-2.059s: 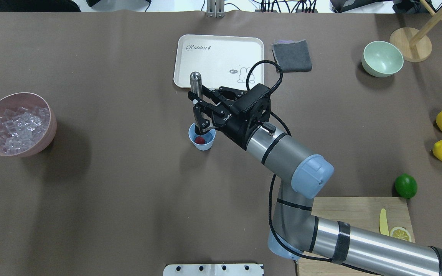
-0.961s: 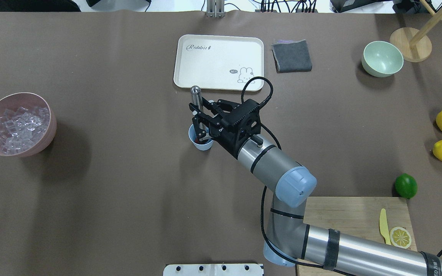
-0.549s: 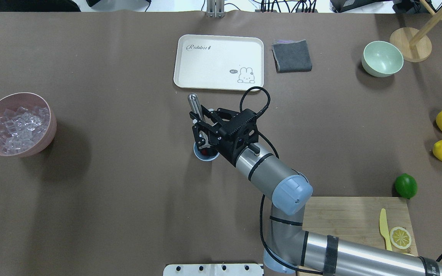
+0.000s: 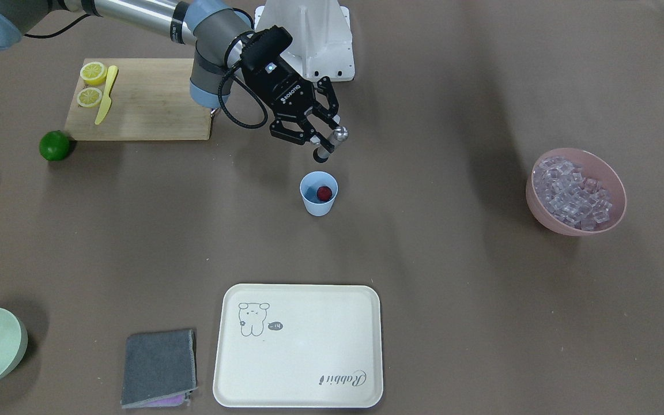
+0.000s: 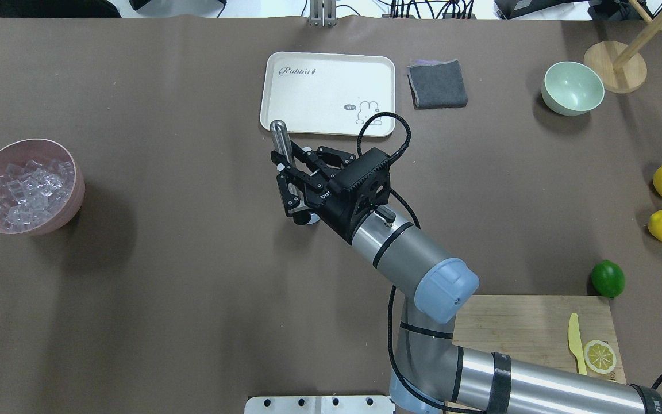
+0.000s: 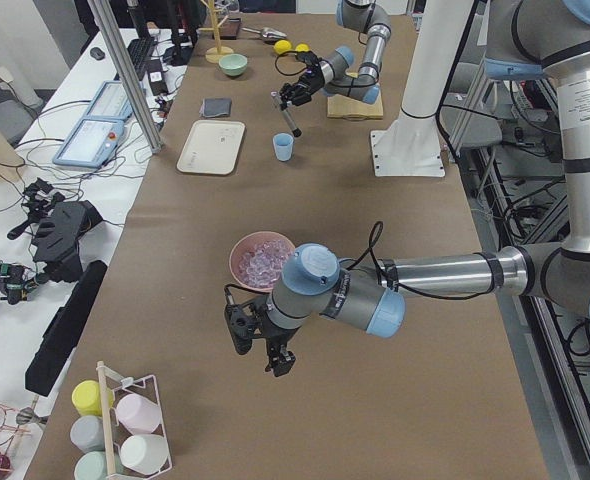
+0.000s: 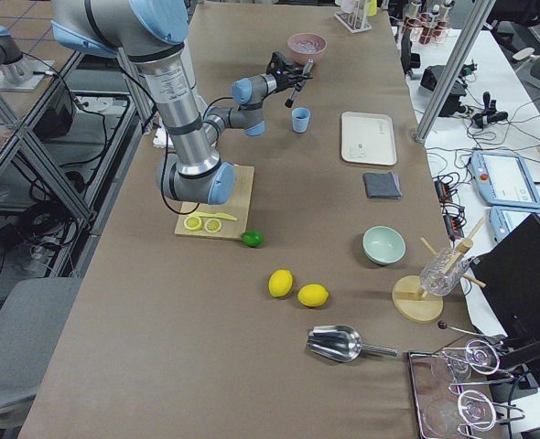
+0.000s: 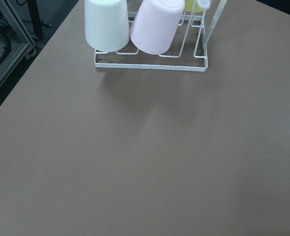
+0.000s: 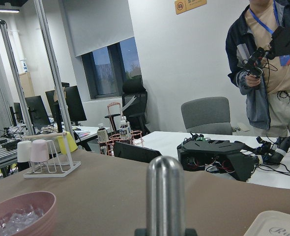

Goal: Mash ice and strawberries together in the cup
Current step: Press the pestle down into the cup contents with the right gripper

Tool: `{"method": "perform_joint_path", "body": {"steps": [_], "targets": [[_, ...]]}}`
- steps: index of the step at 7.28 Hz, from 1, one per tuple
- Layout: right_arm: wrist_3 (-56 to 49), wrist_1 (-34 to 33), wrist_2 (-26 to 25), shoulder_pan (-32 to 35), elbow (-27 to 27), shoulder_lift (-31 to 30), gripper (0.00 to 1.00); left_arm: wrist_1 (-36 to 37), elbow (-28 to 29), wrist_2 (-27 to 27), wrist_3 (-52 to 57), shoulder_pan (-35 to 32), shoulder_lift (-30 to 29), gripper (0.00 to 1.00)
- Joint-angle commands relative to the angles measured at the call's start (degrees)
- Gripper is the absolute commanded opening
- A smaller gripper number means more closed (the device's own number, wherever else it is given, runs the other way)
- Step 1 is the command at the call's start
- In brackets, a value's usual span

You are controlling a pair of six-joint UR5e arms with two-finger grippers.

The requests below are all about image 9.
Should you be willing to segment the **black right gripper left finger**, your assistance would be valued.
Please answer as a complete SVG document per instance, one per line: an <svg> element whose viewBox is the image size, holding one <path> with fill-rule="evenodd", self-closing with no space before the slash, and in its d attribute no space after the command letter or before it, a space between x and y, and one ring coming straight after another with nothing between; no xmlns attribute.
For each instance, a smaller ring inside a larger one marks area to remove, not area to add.
<svg viewBox="0 0 290 236"><path fill-rule="evenodd" d="M146 228L138 228L134 231L134 236L147 236Z"/></svg>

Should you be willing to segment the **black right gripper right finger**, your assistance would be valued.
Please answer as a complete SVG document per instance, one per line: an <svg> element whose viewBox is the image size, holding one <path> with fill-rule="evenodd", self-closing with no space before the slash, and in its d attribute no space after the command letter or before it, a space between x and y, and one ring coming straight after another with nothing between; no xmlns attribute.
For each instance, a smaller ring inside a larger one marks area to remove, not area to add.
<svg viewBox="0 0 290 236"><path fill-rule="evenodd" d="M185 229L185 236L197 236L197 231L192 228Z"/></svg>

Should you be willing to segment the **person's hand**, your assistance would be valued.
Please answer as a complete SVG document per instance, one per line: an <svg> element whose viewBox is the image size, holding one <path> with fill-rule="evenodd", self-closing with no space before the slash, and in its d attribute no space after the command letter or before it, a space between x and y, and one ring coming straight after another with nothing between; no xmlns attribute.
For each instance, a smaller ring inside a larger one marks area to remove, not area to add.
<svg viewBox="0 0 290 236"><path fill-rule="evenodd" d="M261 78L253 74L247 74L245 76L245 81L247 86L254 88L260 85Z"/></svg>

